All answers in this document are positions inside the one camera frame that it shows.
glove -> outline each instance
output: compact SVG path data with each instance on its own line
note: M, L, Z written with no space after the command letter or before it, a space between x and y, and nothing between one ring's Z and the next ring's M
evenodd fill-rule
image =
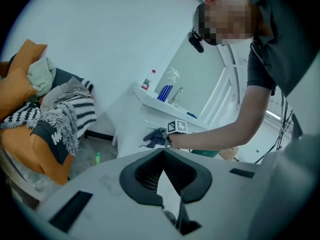
M149 149L154 149L156 145L165 146L167 141L167 133L165 128L155 129L153 132L149 133L147 136L143 138L144 142L150 141L148 145L145 146Z

faucet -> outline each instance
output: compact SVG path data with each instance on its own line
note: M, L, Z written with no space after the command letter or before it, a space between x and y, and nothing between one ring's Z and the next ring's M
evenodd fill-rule
M181 94L182 94L182 91L183 91L183 90L184 90L184 88L183 88L183 87L180 87L180 88L176 91L175 95L172 96L172 98L169 100L168 103L169 103L170 105L173 105L173 104L177 105L178 102L180 101L180 98L179 98L178 100L176 100L176 97L177 97L178 93L181 93Z

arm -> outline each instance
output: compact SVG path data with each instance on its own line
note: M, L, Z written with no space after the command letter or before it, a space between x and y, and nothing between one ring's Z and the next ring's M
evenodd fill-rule
M248 143L262 124L271 90L248 86L235 122L209 131L192 134L172 134L176 149L224 150Z

cable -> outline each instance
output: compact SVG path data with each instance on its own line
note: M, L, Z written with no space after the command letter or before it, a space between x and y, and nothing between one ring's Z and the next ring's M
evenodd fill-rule
M293 111L291 110L291 112L290 112L288 117L287 117L287 112L288 112L288 102L286 101L285 102L285 109L284 109L284 116L283 116L282 126L280 128L279 135L278 135L274 145L263 156L261 156L257 161L255 161L254 162L255 164L257 164L261 159L263 159L266 154L268 154L270 151L272 151L275 148L275 146L277 146L276 147L277 151L281 148L282 138L283 138L285 132L287 131L289 125L292 122L291 116L293 114Z

floor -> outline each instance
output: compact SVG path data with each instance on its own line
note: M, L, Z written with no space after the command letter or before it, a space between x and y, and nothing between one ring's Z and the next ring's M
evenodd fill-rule
M111 145L111 141L88 137L81 139L79 149L75 154L69 178L73 179L91 166L96 164L96 153L100 153L100 163L116 159L118 150ZM23 178L32 184L39 192L48 196L59 189L61 186L54 183L46 175L37 173L12 158L12 162L18 168Z

